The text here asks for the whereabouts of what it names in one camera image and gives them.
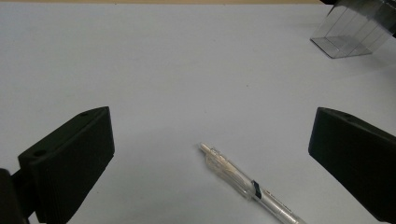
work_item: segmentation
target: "white table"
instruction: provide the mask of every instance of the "white table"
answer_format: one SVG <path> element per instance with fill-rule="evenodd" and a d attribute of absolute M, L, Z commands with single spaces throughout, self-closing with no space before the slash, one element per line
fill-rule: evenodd
<path fill-rule="evenodd" d="M 309 41 L 329 9 L 0 3 L 0 166 L 109 105 L 116 154 L 70 223 L 279 223 L 201 141 L 307 223 L 379 223 L 307 149 L 318 106 L 396 134 L 396 41 L 331 60 Z"/>

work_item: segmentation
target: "pen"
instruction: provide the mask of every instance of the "pen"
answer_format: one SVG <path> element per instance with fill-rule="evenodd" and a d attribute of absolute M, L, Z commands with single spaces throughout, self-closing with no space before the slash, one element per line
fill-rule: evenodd
<path fill-rule="evenodd" d="M 242 196 L 247 199 L 254 199 L 283 224 L 306 224 L 300 217 L 294 215 L 285 204 L 268 190 L 263 189 L 256 181 L 250 179 L 217 150 L 202 143 L 200 149 L 206 154 L 206 164 L 209 168 L 233 186 Z"/>

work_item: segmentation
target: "pen grip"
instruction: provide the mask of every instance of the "pen grip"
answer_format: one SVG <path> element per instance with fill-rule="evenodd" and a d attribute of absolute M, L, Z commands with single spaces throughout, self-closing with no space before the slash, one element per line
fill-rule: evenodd
<path fill-rule="evenodd" d="M 294 215 L 291 210 L 280 202 L 266 189 L 260 189 L 261 197 L 255 195 L 253 198 L 263 207 L 268 209 L 283 224 L 306 224 L 300 217 Z"/>

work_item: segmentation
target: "screw hole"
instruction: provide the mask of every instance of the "screw hole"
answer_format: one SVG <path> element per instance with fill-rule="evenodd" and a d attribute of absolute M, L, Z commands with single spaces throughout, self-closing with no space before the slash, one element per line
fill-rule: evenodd
<path fill-rule="evenodd" d="M 36 157 L 41 157 L 41 156 L 43 156 L 43 155 L 46 154 L 46 153 L 47 153 L 46 150 L 38 150 L 38 151 L 35 152 L 33 155 L 36 156 Z"/>

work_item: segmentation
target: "transparent container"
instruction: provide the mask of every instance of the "transparent container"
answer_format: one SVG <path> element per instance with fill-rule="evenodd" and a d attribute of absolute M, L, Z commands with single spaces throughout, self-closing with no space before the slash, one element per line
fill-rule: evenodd
<path fill-rule="evenodd" d="M 311 36 L 331 58 L 371 54 L 396 33 L 396 0 L 339 0 Z"/>

